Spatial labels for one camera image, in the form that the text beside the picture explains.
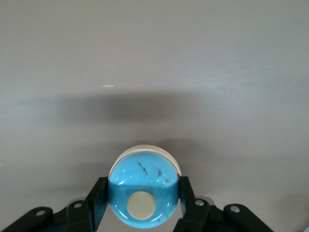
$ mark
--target blue ball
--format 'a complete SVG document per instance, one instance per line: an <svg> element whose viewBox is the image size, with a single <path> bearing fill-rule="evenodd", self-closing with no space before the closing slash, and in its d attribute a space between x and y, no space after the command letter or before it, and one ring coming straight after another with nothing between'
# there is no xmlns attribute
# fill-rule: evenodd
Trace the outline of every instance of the blue ball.
<svg viewBox="0 0 309 232"><path fill-rule="evenodd" d="M130 154L111 172L108 198L113 212L125 224L140 229L159 226L177 207L177 172L158 154L148 151Z"/></svg>

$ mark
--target dark speck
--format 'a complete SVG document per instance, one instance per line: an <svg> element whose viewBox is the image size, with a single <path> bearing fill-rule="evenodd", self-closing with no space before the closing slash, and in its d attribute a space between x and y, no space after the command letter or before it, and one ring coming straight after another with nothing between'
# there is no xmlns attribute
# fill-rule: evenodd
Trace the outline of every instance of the dark speck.
<svg viewBox="0 0 309 232"><path fill-rule="evenodd" d="M138 162L138 164L143 169L143 171L146 173L146 175L148 175L147 170L140 164L140 162Z"/></svg>
<svg viewBox="0 0 309 232"><path fill-rule="evenodd" d="M157 177L159 177L159 176L161 176L163 173L161 172L161 170L159 169L159 171L158 171L158 176Z"/></svg>

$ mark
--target metal screw head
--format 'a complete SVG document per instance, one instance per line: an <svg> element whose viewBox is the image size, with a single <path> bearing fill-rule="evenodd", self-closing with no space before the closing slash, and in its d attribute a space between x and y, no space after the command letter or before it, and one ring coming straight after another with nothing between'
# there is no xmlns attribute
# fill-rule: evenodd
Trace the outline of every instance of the metal screw head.
<svg viewBox="0 0 309 232"><path fill-rule="evenodd" d="M76 209L76 208L79 208L79 207L81 207L82 206L82 203L76 203L75 205L74 205L74 208Z"/></svg>
<svg viewBox="0 0 309 232"><path fill-rule="evenodd" d="M236 206L236 205L232 205L230 207L230 210L234 213L239 213L240 212L240 209Z"/></svg>
<svg viewBox="0 0 309 232"><path fill-rule="evenodd" d="M198 205L198 206L203 206L204 202L202 200L196 200L195 204Z"/></svg>
<svg viewBox="0 0 309 232"><path fill-rule="evenodd" d="M207 203L208 203L209 205L216 205L216 204L214 203L213 199L211 199L210 197L205 197L205 196L197 195L197 196L195 196L195 198L201 199L201 200L204 200L204 201L207 201Z"/></svg>
<svg viewBox="0 0 309 232"><path fill-rule="evenodd" d="M45 214L45 210L40 210L40 211L37 212L35 215L36 215L36 216L42 216L43 214Z"/></svg>

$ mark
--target white circular cap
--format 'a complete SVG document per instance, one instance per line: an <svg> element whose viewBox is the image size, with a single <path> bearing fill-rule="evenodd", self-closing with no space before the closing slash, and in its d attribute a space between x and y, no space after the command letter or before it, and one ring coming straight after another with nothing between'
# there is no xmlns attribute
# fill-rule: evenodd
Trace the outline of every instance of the white circular cap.
<svg viewBox="0 0 309 232"><path fill-rule="evenodd" d="M137 220L146 220L155 212L155 200L148 192L133 193L127 201L129 214Z"/></svg>
<svg viewBox="0 0 309 232"><path fill-rule="evenodd" d="M182 172L180 170L180 167L177 163L177 161L175 160L175 158L166 150L163 150L157 146L153 146L153 145L138 145L138 146L134 146L129 148L128 150L124 151L115 161L114 165L112 166L111 170L110 170L110 174L108 176L108 178L110 178L112 171L114 170L114 168L116 167L116 165L124 158L127 157L131 154L134 153L138 153L138 152L142 152L142 151L148 151L148 152L152 152L155 153L157 155L160 155L162 157L164 157L165 159L167 159L171 165L174 167L175 171L177 172L178 176L182 175Z"/></svg>

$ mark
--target white mark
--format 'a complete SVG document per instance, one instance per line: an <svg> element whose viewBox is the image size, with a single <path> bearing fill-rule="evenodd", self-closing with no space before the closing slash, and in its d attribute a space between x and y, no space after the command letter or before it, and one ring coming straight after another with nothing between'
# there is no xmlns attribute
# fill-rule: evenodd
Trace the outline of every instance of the white mark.
<svg viewBox="0 0 309 232"><path fill-rule="evenodd" d="M104 87L104 88L111 88L111 87L115 87L115 85L104 85L102 87Z"/></svg>
<svg viewBox="0 0 309 232"><path fill-rule="evenodd" d="M152 219L151 221L155 221L157 219L159 219L163 214L160 214L158 217L156 217L155 219Z"/></svg>
<svg viewBox="0 0 309 232"><path fill-rule="evenodd" d="M119 212L120 212L120 214L121 214L122 216L125 217L125 219L127 219L127 216L126 216L126 215L124 215L120 210L119 210Z"/></svg>

